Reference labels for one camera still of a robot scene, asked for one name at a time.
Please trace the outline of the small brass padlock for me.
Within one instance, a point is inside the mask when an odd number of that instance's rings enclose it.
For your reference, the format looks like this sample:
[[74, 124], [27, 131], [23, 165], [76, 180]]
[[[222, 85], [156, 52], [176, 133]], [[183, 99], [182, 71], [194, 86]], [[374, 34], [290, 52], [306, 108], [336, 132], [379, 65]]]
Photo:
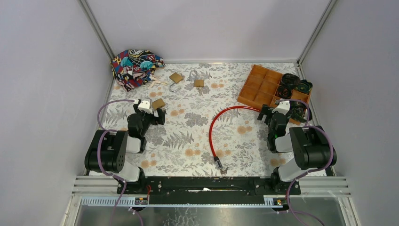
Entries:
[[198, 72], [196, 70], [192, 70], [190, 75], [193, 76], [193, 86], [196, 88], [204, 87], [204, 80], [198, 79]]

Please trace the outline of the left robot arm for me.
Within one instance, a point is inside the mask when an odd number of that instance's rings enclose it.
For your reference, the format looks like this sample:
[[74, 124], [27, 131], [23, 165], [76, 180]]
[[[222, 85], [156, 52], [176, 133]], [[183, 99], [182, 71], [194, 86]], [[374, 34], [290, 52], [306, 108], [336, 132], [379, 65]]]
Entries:
[[151, 109], [151, 104], [142, 101], [134, 106], [135, 113], [127, 117], [127, 130], [99, 129], [86, 153], [84, 164], [89, 171], [103, 173], [122, 182], [139, 194], [145, 190], [146, 181], [140, 167], [126, 162], [126, 154], [143, 153], [147, 140], [145, 134], [151, 125], [163, 125], [166, 111]]

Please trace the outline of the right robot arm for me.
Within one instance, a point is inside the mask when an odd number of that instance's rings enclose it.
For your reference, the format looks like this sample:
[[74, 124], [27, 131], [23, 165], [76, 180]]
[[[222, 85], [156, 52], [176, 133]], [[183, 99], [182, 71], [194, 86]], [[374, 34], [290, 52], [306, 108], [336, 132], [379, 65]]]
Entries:
[[293, 159], [276, 167], [270, 188], [276, 194], [288, 189], [289, 183], [309, 172], [324, 170], [337, 161], [336, 151], [321, 126], [291, 127], [286, 132], [288, 117], [281, 109], [263, 105], [258, 120], [268, 126], [267, 145], [272, 153], [293, 153]]

